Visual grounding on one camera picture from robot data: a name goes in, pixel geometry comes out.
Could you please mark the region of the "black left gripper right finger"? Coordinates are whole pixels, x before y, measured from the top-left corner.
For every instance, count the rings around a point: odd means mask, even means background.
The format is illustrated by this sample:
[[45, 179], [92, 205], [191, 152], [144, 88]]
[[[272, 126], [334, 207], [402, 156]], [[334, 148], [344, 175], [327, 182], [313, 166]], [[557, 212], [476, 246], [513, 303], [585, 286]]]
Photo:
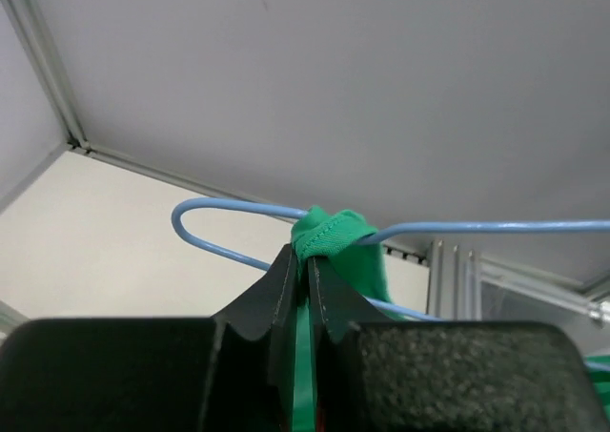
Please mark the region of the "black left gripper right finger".
[[538, 322], [385, 316], [307, 263], [319, 431], [605, 431], [576, 346]]

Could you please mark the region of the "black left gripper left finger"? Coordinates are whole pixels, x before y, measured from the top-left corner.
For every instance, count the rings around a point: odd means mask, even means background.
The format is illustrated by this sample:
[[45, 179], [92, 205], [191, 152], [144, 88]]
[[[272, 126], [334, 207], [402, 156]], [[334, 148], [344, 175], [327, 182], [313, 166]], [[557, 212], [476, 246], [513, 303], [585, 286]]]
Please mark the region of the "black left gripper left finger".
[[288, 431], [297, 261], [210, 317], [28, 321], [1, 347], [5, 431]]

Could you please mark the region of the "green tank top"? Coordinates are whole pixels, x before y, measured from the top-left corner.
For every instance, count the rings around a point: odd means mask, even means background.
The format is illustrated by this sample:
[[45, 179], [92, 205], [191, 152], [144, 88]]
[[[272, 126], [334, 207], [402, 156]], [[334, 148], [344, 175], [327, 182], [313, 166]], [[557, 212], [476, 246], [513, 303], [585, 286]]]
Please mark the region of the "green tank top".
[[291, 232], [297, 431], [605, 431], [596, 378], [557, 327], [406, 320], [387, 300], [376, 228], [313, 207]]

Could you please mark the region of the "blue wire hanger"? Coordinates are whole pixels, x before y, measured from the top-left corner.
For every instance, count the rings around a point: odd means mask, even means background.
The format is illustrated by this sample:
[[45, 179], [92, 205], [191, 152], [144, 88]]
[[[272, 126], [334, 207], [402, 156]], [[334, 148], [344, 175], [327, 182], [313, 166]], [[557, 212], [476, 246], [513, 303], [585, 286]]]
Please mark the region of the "blue wire hanger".
[[242, 200], [198, 197], [185, 200], [174, 207], [171, 223], [175, 233], [188, 244], [259, 270], [270, 265], [262, 260], [248, 257], [206, 241], [191, 234], [184, 226], [182, 217], [194, 210], [218, 209], [239, 213], [282, 216], [294, 219], [292, 245], [298, 263], [322, 256], [333, 259], [354, 247], [371, 246], [378, 249], [389, 238], [410, 234], [559, 234], [607, 232], [607, 220], [568, 221], [500, 221], [500, 222], [403, 222], [376, 231], [364, 217], [351, 211], [342, 211], [334, 216], [322, 216], [313, 209], [309, 211], [285, 206], [253, 203]]

